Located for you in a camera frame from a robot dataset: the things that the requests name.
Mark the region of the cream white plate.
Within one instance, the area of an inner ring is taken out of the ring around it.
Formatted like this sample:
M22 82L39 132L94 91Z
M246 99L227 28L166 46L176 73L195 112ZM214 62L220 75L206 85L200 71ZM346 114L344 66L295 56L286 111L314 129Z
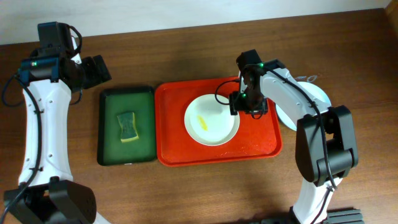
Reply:
M195 98L184 114L189 136L205 146L220 146L238 132L240 117L232 115L229 100L221 95L207 94Z

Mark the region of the yellow green sponge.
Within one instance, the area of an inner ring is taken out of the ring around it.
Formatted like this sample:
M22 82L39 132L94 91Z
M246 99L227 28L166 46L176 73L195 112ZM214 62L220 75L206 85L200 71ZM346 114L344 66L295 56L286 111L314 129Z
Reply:
M136 115L134 112L126 112L117 115L118 123L121 128L121 142L127 143L139 139L136 128Z

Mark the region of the light blue plate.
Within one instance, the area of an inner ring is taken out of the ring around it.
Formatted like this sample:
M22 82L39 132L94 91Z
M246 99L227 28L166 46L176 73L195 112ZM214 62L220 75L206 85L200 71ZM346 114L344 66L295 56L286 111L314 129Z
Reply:
M328 106L331 106L331 101L327 94L318 86L309 83L309 82L298 82L299 85L301 85L304 89L306 89L309 93L311 93L314 97L318 98L320 101L328 104ZM293 131L297 130L296 125L294 122L285 114L285 112L278 106L275 106L276 112L278 115L279 120L288 128L290 128Z

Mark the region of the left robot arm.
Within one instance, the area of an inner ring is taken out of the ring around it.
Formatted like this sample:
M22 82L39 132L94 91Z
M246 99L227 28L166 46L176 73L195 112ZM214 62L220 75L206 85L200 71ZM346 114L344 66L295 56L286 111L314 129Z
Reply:
M93 191L73 180L67 117L73 93L111 79L100 55L81 58L81 34L61 22L37 26L40 45L12 79L27 110L25 156L18 186L4 193L4 214L21 223L104 223Z

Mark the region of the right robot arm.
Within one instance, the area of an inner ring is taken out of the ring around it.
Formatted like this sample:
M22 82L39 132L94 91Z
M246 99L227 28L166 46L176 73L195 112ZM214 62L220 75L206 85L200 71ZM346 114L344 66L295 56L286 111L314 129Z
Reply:
M261 222L363 223L359 209L327 209L338 184L359 161L350 110L313 96L280 60L264 62L255 50L248 50L237 57L236 64L239 90L229 96L231 114L243 111L259 119L270 99L296 125L295 161L303 177L298 200L288 214Z

